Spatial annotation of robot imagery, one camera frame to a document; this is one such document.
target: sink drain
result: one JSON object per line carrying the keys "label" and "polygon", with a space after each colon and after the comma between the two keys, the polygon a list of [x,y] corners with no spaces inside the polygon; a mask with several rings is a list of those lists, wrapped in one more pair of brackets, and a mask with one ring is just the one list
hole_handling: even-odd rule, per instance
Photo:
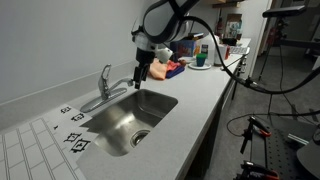
{"label": "sink drain", "polygon": [[149,130],[141,130],[136,132],[131,138],[131,146],[136,147],[139,144],[139,142],[141,142],[142,139],[148,135],[149,132]]}

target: white wall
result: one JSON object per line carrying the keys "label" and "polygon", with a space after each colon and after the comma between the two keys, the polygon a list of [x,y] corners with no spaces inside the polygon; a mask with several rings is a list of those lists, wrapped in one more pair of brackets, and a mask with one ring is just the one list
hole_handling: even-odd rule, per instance
{"label": "white wall", "polygon": [[[214,32],[217,20],[219,18],[219,10],[213,9],[211,5],[200,2],[190,11],[191,16],[196,16],[206,21],[206,23],[211,27]],[[200,24],[195,23],[192,32],[203,32],[209,34],[209,32]]]}
{"label": "white wall", "polygon": [[0,104],[135,58],[143,0],[0,0]]}
{"label": "white wall", "polygon": [[242,14],[242,37],[251,38],[249,45],[251,49],[247,59],[247,69],[244,74],[245,78],[248,77],[249,74],[250,76],[252,75],[267,20],[262,17],[262,13],[269,9],[270,6],[271,0],[246,0],[240,3],[240,8],[224,8],[222,10],[224,21],[226,21],[227,14]]}

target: clamp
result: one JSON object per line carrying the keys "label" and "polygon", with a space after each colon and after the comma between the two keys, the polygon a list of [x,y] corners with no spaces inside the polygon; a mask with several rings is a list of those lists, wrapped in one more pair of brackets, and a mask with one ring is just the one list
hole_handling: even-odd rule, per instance
{"label": "clamp", "polygon": [[237,174],[234,180],[280,180],[276,171],[250,161],[244,161],[241,168],[243,169],[242,174]]}
{"label": "clamp", "polygon": [[243,140],[241,150],[240,150],[241,154],[243,154],[243,152],[247,146],[247,142],[249,140],[252,140],[253,126],[256,126],[257,128],[260,129],[260,134],[263,137],[270,137],[271,136],[271,132],[263,124],[261,124],[259,121],[257,121],[256,118],[254,118],[253,116],[251,116],[248,119],[248,121],[250,122],[248,129],[244,130],[244,133],[242,134],[242,136],[244,137],[244,140]]}

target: faucet handle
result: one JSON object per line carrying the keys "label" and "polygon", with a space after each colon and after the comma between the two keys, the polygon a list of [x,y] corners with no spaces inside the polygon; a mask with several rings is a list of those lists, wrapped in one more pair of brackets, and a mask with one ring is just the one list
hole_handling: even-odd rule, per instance
{"label": "faucet handle", "polygon": [[110,70],[111,70],[111,64],[107,64],[103,68],[102,73],[101,73],[100,78],[99,78],[98,86],[99,86],[99,90],[100,90],[101,96],[103,98],[106,98],[105,92],[109,89],[108,83],[109,83]]}
{"label": "faucet handle", "polygon": [[107,64],[107,65],[103,68],[102,73],[101,73],[101,77],[100,77],[100,78],[103,80],[103,85],[105,85],[105,86],[108,86],[108,83],[109,83],[109,73],[110,73],[110,70],[111,70],[111,64]]}

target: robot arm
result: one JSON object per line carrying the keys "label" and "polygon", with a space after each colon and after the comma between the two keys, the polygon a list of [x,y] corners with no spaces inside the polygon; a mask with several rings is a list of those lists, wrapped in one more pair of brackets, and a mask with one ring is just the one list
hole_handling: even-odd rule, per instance
{"label": "robot arm", "polygon": [[158,44],[180,40],[188,30],[187,22],[181,19],[199,0],[147,0],[148,6],[141,16],[138,30],[132,32],[132,40],[137,46],[133,80],[139,89],[141,80],[145,81],[150,64],[155,58]]}

